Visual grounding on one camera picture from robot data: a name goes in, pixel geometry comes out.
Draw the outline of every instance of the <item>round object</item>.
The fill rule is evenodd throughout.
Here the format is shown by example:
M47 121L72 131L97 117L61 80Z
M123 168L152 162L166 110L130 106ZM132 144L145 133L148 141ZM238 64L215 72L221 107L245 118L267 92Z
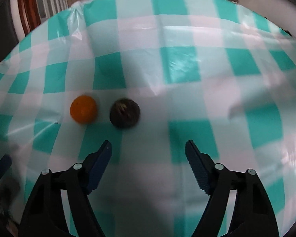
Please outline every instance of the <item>round object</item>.
M248 173L250 175L255 175L256 174L256 171L254 169L248 169Z
M81 163L76 163L76 164L73 165L73 169L75 169L75 170L78 170L80 168L82 168L82 164Z
M218 170L223 170L224 169L224 166L222 164L215 164L215 168L218 169Z
M50 170L48 168L47 169L44 169L41 174L42 175L47 175L49 173L49 171Z
M87 95L77 97L70 106L70 115L79 124L90 124L97 116L95 100Z
M130 128L137 124L140 109L136 102L130 99L120 99L114 102L110 110L110 121L118 128Z

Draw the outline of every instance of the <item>metal screw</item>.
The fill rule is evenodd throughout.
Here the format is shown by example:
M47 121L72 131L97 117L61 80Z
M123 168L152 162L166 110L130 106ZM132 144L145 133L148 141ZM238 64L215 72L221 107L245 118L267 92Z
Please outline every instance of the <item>metal screw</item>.
M80 168L82 168L82 164L81 163L76 163L76 164L73 165L73 169L75 169L75 170L78 170Z
M223 170L224 169L224 166L222 164L215 164L215 168L218 169L218 170Z
M254 169L248 169L248 173L250 175L255 175L256 174L256 171Z
M47 168L47 169L44 169L43 171L42 171L42 175L47 175L48 173L49 173L49 169Z

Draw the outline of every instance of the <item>orange fruit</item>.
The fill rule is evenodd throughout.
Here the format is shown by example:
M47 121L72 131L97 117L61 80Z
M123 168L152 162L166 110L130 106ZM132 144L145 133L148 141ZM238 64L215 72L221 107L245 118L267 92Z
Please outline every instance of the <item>orange fruit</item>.
M97 105L95 100L87 95L77 97L73 100L70 106L70 115L77 123L92 123L97 116Z

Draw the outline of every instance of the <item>teal and white tablecloth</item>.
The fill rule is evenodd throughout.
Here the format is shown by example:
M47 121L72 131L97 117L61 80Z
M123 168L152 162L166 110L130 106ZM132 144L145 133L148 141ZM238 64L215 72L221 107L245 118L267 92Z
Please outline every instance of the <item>teal and white tablecloth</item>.
M99 105L88 126L69 114L81 94ZM109 121L123 97L141 108L130 130ZM258 172L283 236L296 220L296 40L227 0L88 0L0 63L0 157L13 158L18 208L43 169L66 170L109 140L90 195L106 236L190 237L208 196L185 158L189 139L231 170Z

